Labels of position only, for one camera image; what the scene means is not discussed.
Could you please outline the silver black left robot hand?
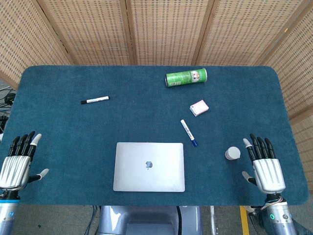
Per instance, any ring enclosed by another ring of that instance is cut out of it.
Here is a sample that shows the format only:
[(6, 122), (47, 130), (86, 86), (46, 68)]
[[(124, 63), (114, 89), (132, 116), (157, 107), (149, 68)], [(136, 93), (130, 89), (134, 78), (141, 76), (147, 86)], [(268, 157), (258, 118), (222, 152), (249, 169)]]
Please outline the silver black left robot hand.
[(0, 171), (0, 189), (3, 191), (19, 191), (27, 184), (45, 177), (49, 169), (30, 176), (30, 167), (42, 134), (32, 131), (12, 141), (8, 155), (5, 157)]

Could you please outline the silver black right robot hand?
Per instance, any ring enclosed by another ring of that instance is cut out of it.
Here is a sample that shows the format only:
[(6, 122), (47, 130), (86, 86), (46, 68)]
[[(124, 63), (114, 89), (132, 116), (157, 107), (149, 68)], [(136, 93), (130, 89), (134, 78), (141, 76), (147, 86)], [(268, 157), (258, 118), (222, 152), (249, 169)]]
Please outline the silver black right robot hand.
[(285, 180), (279, 160), (271, 141), (250, 134), (251, 140), (244, 138), (243, 142), (250, 157), (254, 176), (243, 171), (242, 176), (249, 183), (254, 184), (264, 194), (279, 194), (285, 188)]

